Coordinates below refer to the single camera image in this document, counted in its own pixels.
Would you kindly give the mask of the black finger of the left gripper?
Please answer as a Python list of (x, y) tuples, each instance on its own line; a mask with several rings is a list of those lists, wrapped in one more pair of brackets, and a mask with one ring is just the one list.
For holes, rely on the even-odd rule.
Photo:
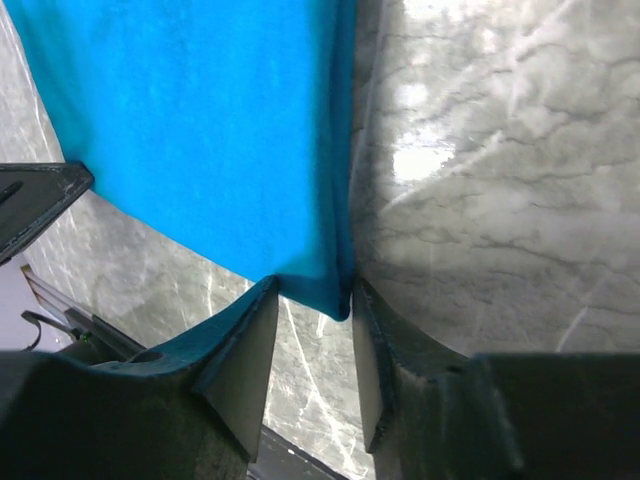
[(29, 247), (93, 183), (81, 163), (3, 163), (1, 263)]

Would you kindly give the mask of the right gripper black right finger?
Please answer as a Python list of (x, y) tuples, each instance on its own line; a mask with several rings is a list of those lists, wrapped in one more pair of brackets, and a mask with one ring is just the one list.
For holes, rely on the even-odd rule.
[(465, 357), (353, 288), (366, 451), (380, 479), (635, 479), (639, 358)]

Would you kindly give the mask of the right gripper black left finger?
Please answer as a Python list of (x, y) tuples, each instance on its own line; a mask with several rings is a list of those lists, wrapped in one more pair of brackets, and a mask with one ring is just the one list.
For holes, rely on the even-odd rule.
[(132, 359), (1, 355), (5, 479), (242, 479), (258, 456), (278, 317), (267, 277)]

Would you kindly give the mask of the teal t shirt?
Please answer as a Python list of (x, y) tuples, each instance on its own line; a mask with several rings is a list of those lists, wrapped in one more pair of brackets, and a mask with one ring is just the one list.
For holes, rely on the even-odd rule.
[(64, 158), (124, 213), (343, 320), (352, 1), (9, 1)]

